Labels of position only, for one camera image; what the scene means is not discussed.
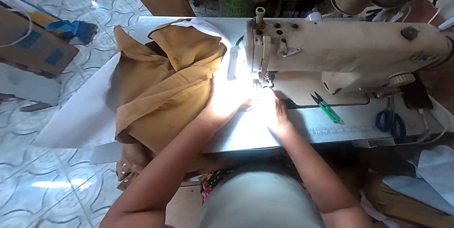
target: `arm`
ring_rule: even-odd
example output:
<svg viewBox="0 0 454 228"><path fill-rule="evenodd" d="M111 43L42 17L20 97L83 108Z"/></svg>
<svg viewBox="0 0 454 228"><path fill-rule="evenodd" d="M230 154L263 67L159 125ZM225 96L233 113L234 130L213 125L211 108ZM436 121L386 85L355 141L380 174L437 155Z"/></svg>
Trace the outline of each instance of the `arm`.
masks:
<svg viewBox="0 0 454 228"><path fill-rule="evenodd" d="M216 82L207 107L154 158L114 202L100 228L164 227L167 203L186 168L213 134L230 120L247 95L236 95L242 82Z"/></svg>
<svg viewBox="0 0 454 228"><path fill-rule="evenodd" d="M287 150L327 228L372 227L371 220L339 177L287 119L287 107L271 89L259 96L270 131Z"/></svg>

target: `blue scissors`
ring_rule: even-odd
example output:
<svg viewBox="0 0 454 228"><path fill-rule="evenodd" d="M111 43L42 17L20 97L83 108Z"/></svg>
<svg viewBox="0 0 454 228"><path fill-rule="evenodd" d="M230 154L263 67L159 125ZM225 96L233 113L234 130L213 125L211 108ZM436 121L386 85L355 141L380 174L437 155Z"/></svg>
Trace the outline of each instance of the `blue scissors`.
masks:
<svg viewBox="0 0 454 228"><path fill-rule="evenodd" d="M394 96L388 98L386 109L377 114L375 127L381 132L389 132L394 138L404 139L406 137L407 130L404 120L394 112Z"/></svg>

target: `person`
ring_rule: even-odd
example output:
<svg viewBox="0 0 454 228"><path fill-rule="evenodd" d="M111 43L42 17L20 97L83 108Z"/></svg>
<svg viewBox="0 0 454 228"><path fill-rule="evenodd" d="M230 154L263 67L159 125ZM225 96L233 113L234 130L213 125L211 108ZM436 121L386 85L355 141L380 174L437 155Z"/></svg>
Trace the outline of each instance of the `person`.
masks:
<svg viewBox="0 0 454 228"><path fill-rule="evenodd" d="M164 227L166 206L186 168L213 134L250 99L245 84L213 77L213 95L202 112L140 173L111 206L100 228ZM270 88L253 108L291 157L306 189L271 169L246 169L224 178L203 204L198 227L369 228L359 201L297 132L287 107Z"/></svg>

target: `white table surface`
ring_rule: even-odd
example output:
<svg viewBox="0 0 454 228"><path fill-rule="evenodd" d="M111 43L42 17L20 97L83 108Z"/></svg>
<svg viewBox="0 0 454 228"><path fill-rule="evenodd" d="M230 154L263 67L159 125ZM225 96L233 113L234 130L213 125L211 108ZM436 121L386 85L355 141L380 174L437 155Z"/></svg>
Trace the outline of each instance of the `white table surface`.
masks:
<svg viewBox="0 0 454 228"><path fill-rule="evenodd" d="M141 43L147 43L148 34L156 26L172 22L181 17L141 16L135 29L129 34ZM219 28L234 45L244 35L246 21L249 18L198 18L206 20ZM395 111L406 124L407 135L424 132L424 123L416 110L407 109L400 96L394 98ZM371 99L365 105L338 106L333 110L341 117L342 124L333 123L321 108L288 110L289 119L294 126L312 143L349 141L370 138L390 138L375 127L375 117L385 109L385 99ZM430 114L426 115L429 128L433 133L443 130L439 122ZM254 114L254 110L237 113L232 120L217 132L212 142L207 144L204 153L251 150L278 147L280 144L272 137L263 121Z"/></svg>

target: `white fabric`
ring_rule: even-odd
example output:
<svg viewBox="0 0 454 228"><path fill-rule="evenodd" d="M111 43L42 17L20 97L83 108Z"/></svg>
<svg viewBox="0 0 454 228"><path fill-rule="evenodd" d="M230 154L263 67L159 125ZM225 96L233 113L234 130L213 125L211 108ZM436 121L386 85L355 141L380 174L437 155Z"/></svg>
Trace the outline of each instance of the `white fabric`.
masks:
<svg viewBox="0 0 454 228"><path fill-rule="evenodd" d="M227 48L231 47L219 29L201 19L191 19L175 25L193 26L205 34L221 37L221 42ZM229 55L227 51L223 62L228 63ZM118 75L114 72L119 60L120 53L117 53L88 79L54 115L32 144L51 148L82 148L115 142L120 86Z"/></svg>
<svg viewBox="0 0 454 228"><path fill-rule="evenodd" d="M454 150L445 145L423 150L419 156L418 173L451 206L454 206Z"/></svg>
<svg viewBox="0 0 454 228"><path fill-rule="evenodd" d="M383 183L393 190L454 216L454 207L426 181L406 176L385 176Z"/></svg>

